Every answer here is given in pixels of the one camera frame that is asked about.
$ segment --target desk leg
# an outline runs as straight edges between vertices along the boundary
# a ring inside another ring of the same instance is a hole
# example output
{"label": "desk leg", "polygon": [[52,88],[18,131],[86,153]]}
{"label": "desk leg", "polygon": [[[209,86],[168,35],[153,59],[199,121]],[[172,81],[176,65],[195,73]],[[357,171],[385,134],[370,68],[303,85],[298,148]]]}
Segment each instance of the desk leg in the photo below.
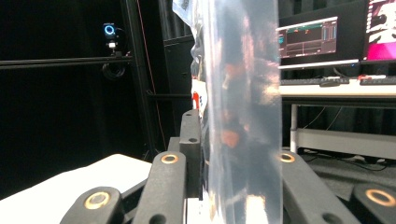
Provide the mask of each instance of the desk leg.
{"label": "desk leg", "polygon": [[290,151],[297,153],[297,105],[291,105]]}

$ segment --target computer monitor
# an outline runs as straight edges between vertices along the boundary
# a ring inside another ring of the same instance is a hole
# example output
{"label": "computer monitor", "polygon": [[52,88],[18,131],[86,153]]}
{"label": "computer monitor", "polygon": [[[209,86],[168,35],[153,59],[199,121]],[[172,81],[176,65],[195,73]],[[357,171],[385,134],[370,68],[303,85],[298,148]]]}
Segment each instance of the computer monitor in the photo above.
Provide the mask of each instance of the computer monitor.
{"label": "computer monitor", "polygon": [[356,66],[364,43],[365,1],[279,19],[280,69]]}
{"label": "computer monitor", "polygon": [[368,0],[363,63],[396,62],[396,1]]}

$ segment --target clear plastic wrap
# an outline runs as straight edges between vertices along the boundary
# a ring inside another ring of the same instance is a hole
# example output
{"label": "clear plastic wrap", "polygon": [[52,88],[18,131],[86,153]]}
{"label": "clear plastic wrap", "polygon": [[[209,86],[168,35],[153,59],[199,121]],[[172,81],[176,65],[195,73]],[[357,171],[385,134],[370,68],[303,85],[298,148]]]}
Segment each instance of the clear plastic wrap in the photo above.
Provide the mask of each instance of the clear plastic wrap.
{"label": "clear plastic wrap", "polygon": [[214,223],[280,223],[277,1],[202,2]]}

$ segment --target keyboard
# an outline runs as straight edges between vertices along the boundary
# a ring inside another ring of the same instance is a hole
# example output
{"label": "keyboard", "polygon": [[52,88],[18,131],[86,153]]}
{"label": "keyboard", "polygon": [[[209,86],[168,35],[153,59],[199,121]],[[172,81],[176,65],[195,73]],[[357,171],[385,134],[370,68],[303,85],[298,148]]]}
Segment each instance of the keyboard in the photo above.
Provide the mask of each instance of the keyboard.
{"label": "keyboard", "polygon": [[304,79],[283,79],[280,80],[281,86],[304,86],[320,85],[323,82],[334,81],[339,84],[349,84],[349,78],[304,78]]}
{"label": "keyboard", "polygon": [[361,86],[396,85],[396,77],[362,79]]}

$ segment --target blue light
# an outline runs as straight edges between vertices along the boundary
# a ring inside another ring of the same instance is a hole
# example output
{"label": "blue light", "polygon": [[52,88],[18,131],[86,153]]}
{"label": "blue light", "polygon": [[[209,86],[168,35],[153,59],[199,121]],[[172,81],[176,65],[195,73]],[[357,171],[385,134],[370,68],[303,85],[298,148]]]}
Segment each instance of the blue light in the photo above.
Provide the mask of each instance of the blue light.
{"label": "blue light", "polygon": [[114,34],[115,34],[115,29],[114,29],[114,27],[111,26],[111,25],[105,26],[105,33],[106,33],[107,35],[114,35]]}

